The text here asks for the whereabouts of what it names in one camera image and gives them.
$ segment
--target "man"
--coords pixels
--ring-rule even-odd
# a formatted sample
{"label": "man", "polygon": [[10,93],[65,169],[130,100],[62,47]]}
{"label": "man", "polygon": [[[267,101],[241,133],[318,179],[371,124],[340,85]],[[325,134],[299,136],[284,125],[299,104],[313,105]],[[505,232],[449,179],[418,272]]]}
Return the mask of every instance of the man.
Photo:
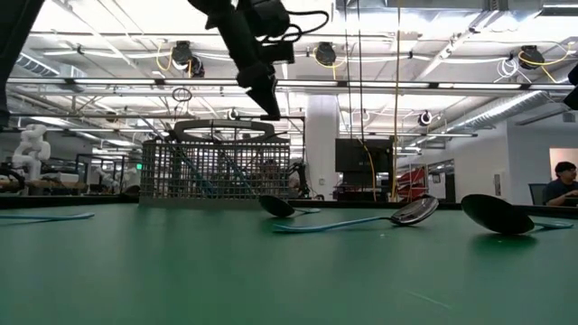
{"label": "man", "polygon": [[576,202],[567,200],[578,198],[576,165],[571,162],[559,162],[555,168],[557,180],[551,181],[544,189],[544,203],[550,207],[576,207]]}

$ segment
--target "green table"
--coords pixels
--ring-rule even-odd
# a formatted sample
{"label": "green table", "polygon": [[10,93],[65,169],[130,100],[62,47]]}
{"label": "green table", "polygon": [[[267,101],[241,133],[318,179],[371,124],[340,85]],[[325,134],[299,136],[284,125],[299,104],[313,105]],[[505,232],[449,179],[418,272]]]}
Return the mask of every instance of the green table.
{"label": "green table", "polygon": [[[264,212],[132,204],[0,213],[0,324],[575,324],[578,229],[514,239],[461,211],[279,235]],[[323,224],[392,210],[324,209]]]}

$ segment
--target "computer screen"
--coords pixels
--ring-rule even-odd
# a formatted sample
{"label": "computer screen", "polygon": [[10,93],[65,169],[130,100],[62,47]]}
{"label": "computer screen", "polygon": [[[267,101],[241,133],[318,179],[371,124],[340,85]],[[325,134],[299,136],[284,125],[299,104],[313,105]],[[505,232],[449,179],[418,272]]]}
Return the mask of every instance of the computer screen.
{"label": "computer screen", "polygon": [[[389,172],[393,159],[393,141],[385,139],[365,140],[374,172]],[[368,153],[358,139],[335,139],[336,172],[371,172]]]}

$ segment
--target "white column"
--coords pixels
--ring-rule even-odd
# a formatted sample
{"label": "white column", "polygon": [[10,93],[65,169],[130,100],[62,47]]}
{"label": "white column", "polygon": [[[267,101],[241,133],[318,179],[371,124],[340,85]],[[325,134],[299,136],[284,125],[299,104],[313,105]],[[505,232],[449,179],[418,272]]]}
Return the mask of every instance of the white column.
{"label": "white column", "polygon": [[331,200],[333,187],[338,181],[335,139],[340,131],[339,113],[336,96],[309,96],[305,111],[308,182],[313,191],[322,194],[326,200]]}

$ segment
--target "wire basket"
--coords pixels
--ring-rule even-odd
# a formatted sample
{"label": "wire basket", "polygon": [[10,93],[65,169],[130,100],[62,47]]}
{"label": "wire basket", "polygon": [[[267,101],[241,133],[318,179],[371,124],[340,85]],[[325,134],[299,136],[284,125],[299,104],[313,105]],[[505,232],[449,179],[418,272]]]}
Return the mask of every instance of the wire basket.
{"label": "wire basket", "polygon": [[[205,137],[192,135],[194,131],[206,132]],[[244,136],[255,132],[263,134]],[[176,141],[143,144],[141,202],[288,197],[290,143],[279,138],[272,125],[181,121],[174,126],[174,136]]]}

